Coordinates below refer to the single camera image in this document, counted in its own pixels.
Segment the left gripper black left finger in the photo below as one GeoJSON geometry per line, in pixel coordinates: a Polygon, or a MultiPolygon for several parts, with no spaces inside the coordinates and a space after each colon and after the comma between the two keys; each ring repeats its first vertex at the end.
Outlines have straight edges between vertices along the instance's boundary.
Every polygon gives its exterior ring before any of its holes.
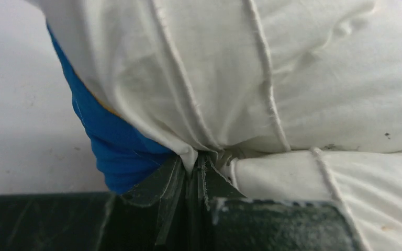
{"type": "Polygon", "coordinates": [[[0,250],[184,250],[185,182],[172,157],[123,195],[0,195],[0,250]]]}

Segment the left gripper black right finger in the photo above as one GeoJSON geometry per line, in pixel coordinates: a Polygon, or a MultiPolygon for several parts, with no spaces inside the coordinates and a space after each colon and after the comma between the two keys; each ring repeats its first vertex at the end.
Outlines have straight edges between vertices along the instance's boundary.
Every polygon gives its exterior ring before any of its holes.
{"type": "Polygon", "coordinates": [[[363,250],[332,201],[244,196],[200,154],[191,177],[191,250],[363,250]]]}

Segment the yellow and blue pillowcase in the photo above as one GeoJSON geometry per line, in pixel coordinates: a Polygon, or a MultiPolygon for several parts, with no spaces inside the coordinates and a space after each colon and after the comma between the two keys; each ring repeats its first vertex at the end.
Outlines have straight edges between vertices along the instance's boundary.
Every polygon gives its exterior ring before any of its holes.
{"type": "Polygon", "coordinates": [[[123,194],[175,154],[104,108],[76,75],[53,33],[49,35],[71,90],[73,110],[90,139],[97,169],[110,191],[123,194]]]}

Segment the white pillow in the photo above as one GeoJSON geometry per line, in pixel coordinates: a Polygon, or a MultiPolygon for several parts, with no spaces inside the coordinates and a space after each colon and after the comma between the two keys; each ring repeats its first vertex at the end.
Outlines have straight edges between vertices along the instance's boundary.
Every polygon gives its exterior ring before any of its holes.
{"type": "Polygon", "coordinates": [[[402,250],[402,1],[33,1],[91,94],[188,172],[330,200],[402,250]]]}

